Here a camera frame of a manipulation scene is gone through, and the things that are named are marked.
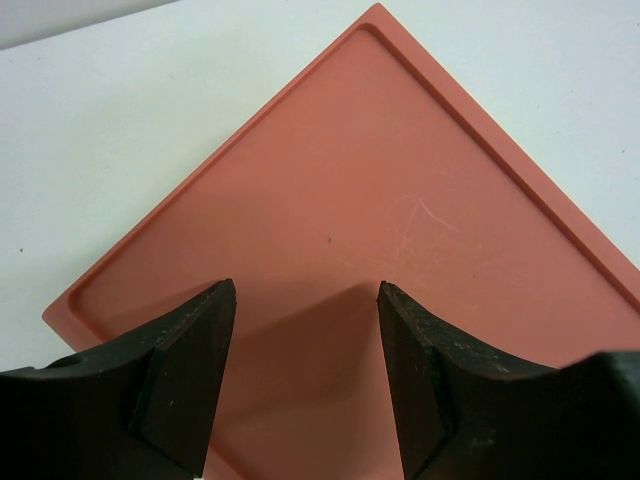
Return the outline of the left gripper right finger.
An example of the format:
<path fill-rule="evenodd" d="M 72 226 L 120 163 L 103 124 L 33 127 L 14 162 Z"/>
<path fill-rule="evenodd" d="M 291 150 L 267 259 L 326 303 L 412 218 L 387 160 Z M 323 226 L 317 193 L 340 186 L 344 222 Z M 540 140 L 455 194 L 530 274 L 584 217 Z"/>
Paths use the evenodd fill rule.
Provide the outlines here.
<path fill-rule="evenodd" d="M 499 350 L 382 283 L 378 314 L 408 479 L 635 479 L 639 355 L 554 369 Z"/>

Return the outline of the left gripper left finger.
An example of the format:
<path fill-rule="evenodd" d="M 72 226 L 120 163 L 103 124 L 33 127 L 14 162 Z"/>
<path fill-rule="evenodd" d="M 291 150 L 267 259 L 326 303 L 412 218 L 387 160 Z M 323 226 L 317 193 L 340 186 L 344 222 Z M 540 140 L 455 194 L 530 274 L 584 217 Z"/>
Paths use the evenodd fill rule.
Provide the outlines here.
<path fill-rule="evenodd" d="M 201 477 L 235 310 L 223 280 L 104 344 L 3 372 L 2 477 Z"/>

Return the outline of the orange drawer box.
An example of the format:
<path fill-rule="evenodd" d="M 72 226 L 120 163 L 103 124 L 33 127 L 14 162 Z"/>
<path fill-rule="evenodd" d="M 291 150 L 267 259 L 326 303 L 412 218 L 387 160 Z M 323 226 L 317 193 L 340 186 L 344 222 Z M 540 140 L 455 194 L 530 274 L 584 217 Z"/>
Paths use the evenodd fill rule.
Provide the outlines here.
<path fill-rule="evenodd" d="M 371 6 L 57 298 L 73 349 L 232 279 L 210 479 L 402 475 L 376 298 L 563 366 L 639 346 L 639 273 Z"/>

